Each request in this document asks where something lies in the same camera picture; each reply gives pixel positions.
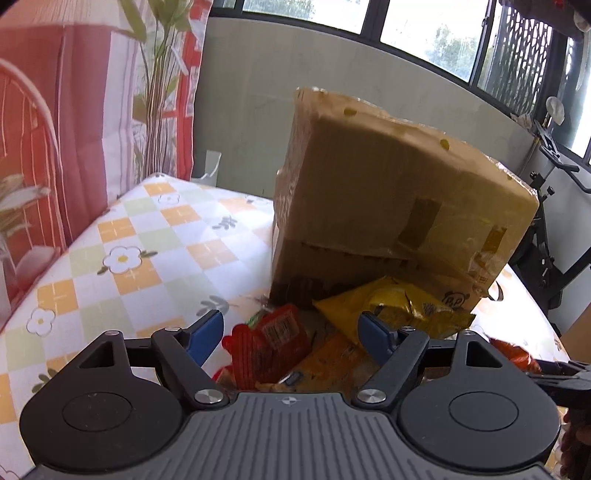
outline green square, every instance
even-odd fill
[[[127,310],[121,298],[105,300],[80,309],[84,340],[91,342],[107,330],[120,330],[127,338],[135,336]]]
[[[140,213],[156,212],[158,208],[151,198],[127,200],[123,202],[127,215],[139,215]]]
[[[183,314],[196,314],[203,308],[202,300],[209,300],[210,295],[219,296],[216,288],[204,274],[179,278],[167,282],[165,285],[174,304]]]
[[[138,237],[144,248],[149,252],[166,252],[166,250],[173,250],[174,248],[183,246],[183,243],[171,228],[161,228],[160,230],[152,230],[151,232],[138,233]]]
[[[92,247],[77,248],[68,252],[70,265],[72,266],[72,277],[80,277],[87,273],[96,273],[103,265],[106,256],[105,247],[93,245]]]
[[[27,332],[26,327],[7,330],[5,341],[9,372],[45,363],[43,340],[36,333]]]
[[[197,188],[185,190],[179,193],[182,195],[183,200],[187,203],[201,203],[215,200],[215,198],[208,194],[206,191]]]

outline red snack package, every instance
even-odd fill
[[[254,390],[256,383],[278,382],[311,350],[297,308],[291,304],[264,316],[252,330],[248,325],[236,325],[224,347],[232,355],[240,390]]]
[[[504,342],[503,340],[497,340],[496,338],[490,338],[489,340],[492,346],[511,360],[521,371],[531,372],[533,374],[542,373],[538,362],[528,352],[523,350],[522,347],[513,343]]]

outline metal screw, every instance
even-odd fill
[[[197,400],[199,403],[212,405],[214,403],[220,403],[223,400],[223,393],[219,390],[206,388],[195,393],[195,400]]]
[[[357,394],[357,399],[363,403],[380,403],[386,400],[386,394],[377,388],[366,388]]]

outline tablecloth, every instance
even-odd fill
[[[120,198],[27,296],[0,335],[0,478],[33,463],[19,431],[25,403],[105,330],[148,337],[188,326],[209,309],[225,333],[261,307],[271,282],[272,201],[156,174]],[[472,328],[568,360],[509,267],[475,309]],[[208,374],[231,363],[219,346]],[[153,370],[136,374],[154,380]]]

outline table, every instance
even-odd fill
[[[261,307],[271,282],[272,201],[156,174],[120,198],[27,296],[0,335],[0,478],[33,466],[18,431],[25,403],[105,330],[148,337],[209,309],[225,333]],[[479,333],[568,360],[527,290],[505,267],[475,309]],[[231,363],[219,346],[208,374]],[[151,369],[134,372],[155,380]]]

